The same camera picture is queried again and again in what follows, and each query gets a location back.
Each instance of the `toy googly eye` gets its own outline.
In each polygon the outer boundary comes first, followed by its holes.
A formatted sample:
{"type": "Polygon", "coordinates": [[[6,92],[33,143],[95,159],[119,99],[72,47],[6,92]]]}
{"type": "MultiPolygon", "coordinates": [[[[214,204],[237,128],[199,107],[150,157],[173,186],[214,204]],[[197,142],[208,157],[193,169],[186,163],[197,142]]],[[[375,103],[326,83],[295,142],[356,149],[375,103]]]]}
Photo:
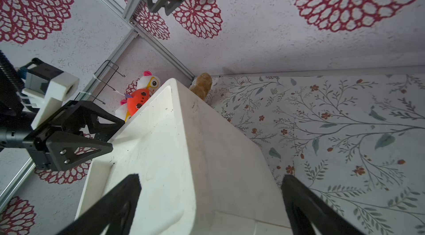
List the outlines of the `toy googly eye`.
{"type": "Polygon", "coordinates": [[[157,87],[157,86],[158,86],[158,81],[155,78],[153,78],[151,82],[151,87],[157,87]]]}

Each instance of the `cable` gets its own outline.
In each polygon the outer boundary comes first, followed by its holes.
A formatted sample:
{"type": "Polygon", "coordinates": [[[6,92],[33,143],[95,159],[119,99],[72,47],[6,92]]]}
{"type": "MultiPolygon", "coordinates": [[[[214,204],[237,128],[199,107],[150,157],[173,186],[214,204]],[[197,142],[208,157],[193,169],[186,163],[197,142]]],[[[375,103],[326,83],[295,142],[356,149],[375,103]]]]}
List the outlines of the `cable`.
{"type": "Polygon", "coordinates": [[[31,104],[31,102],[29,101],[27,95],[22,94],[22,89],[24,89],[25,84],[22,81],[22,79],[19,78],[18,73],[15,71],[15,68],[12,66],[12,64],[9,62],[6,56],[4,56],[1,50],[0,50],[0,70],[2,70],[2,72],[6,75],[6,78],[8,78],[8,80],[12,83],[16,91],[19,92],[19,95],[21,96],[22,102],[24,103],[25,107],[29,111],[37,113],[39,109],[33,108],[31,106],[27,106],[28,104],[31,104]]]}

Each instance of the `brown plush toy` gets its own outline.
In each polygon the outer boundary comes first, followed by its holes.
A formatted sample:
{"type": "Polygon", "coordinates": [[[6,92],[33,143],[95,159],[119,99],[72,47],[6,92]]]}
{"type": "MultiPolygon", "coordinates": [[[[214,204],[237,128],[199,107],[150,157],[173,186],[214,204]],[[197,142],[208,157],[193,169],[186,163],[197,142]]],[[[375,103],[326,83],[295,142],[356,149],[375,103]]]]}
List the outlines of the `brown plush toy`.
{"type": "Polygon", "coordinates": [[[205,100],[212,84],[213,78],[208,73],[202,73],[196,78],[195,85],[189,89],[200,97],[200,99],[205,100]]]}

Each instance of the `white plastic bin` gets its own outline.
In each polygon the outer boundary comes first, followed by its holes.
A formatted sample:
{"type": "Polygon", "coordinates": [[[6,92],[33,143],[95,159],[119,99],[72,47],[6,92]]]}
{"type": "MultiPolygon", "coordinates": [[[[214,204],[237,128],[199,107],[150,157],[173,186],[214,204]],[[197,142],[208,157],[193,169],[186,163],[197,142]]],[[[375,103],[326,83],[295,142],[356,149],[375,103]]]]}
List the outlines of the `white plastic bin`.
{"type": "Polygon", "coordinates": [[[77,216],[128,174],[142,187],[130,234],[292,234],[257,145],[175,79],[94,158],[77,216]]]}

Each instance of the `black bracket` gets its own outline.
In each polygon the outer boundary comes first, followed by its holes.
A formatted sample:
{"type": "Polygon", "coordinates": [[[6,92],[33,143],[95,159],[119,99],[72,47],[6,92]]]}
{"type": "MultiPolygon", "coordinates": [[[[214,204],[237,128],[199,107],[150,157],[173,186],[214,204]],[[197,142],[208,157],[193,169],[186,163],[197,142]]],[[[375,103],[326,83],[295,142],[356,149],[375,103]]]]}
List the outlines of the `black bracket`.
{"type": "Polygon", "coordinates": [[[125,177],[76,221],[57,235],[128,235],[141,192],[138,174],[125,177]]]}
{"type": "Polygon", "coordinates": [[[282,194],[294,235],[315,235],[311,222],[322,234],[364,235],[293,175],[284,176],[282,194]]]}
{"type": "Polygon", "coordinates": [[[22,141],[38,169],[63,171],[75,167],[89,159],[112,151],[107,141],[124,125],[124,121],[109,114],[92,101],[68,101],[22,141]],[[111,124],[99,122],[99,117],[111,124]],[[86,138],[80,131],[88,126],[95,138],[86,138]],[[96,150],[81,155],[75,151],[79,147],[96,150]]]}

